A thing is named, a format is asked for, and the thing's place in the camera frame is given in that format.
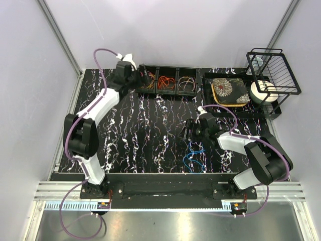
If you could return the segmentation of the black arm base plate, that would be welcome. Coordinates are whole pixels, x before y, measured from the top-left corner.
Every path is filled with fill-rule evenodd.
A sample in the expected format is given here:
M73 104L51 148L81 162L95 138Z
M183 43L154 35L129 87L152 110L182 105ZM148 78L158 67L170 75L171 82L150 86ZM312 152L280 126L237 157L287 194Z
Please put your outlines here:
M223 200L255 200L254 185L238 190L235 174L108 174L99 186L84 184L81 199L111 198L114 209L224 209Z

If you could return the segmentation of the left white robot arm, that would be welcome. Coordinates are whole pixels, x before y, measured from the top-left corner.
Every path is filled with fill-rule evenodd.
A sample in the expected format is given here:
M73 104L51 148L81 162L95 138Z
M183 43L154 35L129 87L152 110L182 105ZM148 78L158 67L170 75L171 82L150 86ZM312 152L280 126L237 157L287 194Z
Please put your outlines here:
M65 155L80 164L85 180L92 184L91 193L98 199L108 194L108 186L103 183L105 172L97 156L97 126L130 90L148 86L151 82L144 64L135 68L129 61L119 61L114 73L111 81L103 79L104 88L87 107L76 114L68 114L64 120Z

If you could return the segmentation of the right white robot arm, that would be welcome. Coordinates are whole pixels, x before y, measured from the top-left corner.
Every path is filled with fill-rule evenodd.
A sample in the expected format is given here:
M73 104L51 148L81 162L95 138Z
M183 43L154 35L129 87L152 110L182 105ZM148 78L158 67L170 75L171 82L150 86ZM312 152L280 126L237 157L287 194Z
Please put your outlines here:
M245 136L229 132L219 128L210 113L188 119L179 137L201 142L207 152L221 148L247 156L250 168L234 176L228 186L228 194L234 199L241 198L248 187L286 180L293 169L292 160L272 134Z

